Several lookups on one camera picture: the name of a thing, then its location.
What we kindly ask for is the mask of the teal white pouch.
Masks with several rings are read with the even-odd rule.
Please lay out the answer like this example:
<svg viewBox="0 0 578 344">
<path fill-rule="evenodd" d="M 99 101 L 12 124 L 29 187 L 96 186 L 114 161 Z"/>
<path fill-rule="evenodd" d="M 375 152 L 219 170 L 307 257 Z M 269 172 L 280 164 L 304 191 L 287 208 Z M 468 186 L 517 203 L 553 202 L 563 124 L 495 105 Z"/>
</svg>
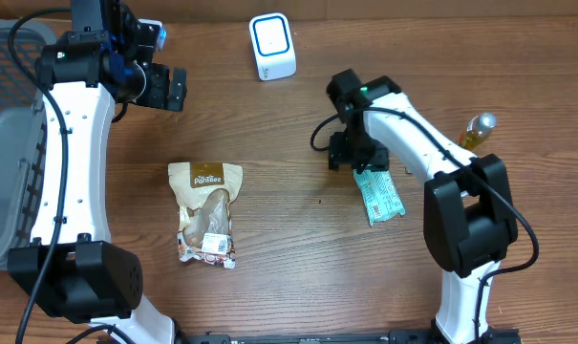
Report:
<svg viewBox="0 0 578 344">
<path fill-rule="evenodd" d="M 358 173 L 354 170 L 353 177 L 361 193 L 370 226 L 406 214 L 389 171 L 364 170 Z"/>
</svg>

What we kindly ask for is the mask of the brown snack packet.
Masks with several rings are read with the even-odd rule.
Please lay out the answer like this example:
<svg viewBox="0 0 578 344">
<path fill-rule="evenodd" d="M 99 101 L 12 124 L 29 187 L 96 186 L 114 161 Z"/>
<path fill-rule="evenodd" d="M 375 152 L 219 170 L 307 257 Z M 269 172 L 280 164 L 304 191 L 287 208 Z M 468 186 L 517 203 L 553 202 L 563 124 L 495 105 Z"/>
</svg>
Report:
<svg viewBox="0 0 578 344">
<path fill-rule="evenodd" d="M 230 206 L 243 184 L 243 167 L 222 162 L 173 162 L 168 178 L 179 207 L 179 260 L 234 269 Z"/>
</svg>

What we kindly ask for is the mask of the yellow dish soap bottle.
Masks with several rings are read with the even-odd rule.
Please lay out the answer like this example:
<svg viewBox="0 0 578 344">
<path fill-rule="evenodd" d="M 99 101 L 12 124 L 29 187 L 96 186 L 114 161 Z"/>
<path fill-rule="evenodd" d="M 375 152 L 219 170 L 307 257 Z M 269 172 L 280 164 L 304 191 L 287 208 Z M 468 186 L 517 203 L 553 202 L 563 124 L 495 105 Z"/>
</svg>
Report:
<svg viewBox="0 0 578 344">
<path fill-rule="evenodd" d="M 474 151 L 484 143 L 497 125 L 497 118 L 492 113 L 482 113 L 473 117 L 460 135 L 459 146 Z"/>
</svg>

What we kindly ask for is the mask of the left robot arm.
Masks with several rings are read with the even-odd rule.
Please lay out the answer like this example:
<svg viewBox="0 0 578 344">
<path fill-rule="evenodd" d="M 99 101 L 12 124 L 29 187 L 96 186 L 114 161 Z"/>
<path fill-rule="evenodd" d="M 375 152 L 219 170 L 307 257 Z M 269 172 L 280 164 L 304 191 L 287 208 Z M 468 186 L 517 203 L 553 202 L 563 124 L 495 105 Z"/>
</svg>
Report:
<svg viewBox="0 0 578 344">
<path fill-rule="evenodd" d="M 29 243 L 8 254 L 28 307 L 119 343 L 182 343 L 179 323 L 143 292 L 136 254 L 112 242 L 105 205 L 111 125 L 129 105 L 179 112 L 186 72 L 153 62 L 166 31 L 121 1 L 74 1 L 72 27 L 27 78 L 41 92 L 46 143 Z"/>
</svg>

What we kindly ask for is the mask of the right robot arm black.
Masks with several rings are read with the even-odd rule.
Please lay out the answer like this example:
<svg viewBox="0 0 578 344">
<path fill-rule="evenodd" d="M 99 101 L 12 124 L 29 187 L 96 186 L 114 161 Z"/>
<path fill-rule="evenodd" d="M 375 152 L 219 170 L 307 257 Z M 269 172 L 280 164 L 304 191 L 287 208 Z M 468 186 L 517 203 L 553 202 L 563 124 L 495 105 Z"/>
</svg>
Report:
<svg viewBox="0 0 578 344">
<path fill-rule="evenodd" d="M 441 303 L 423 330 L 392 330 L 391 343 L 518 343 L 516 330 L 492 328 L 490 273 L 518 237 L 503 162 L 446 138 L 389 77 L 363 83 L 351 69 L 326 93 L 346 128 L 330 138 L 329 167 L 386 171 L 395 154 L 423 187 L 423 237 L 442 269 Z"/>
</svg>

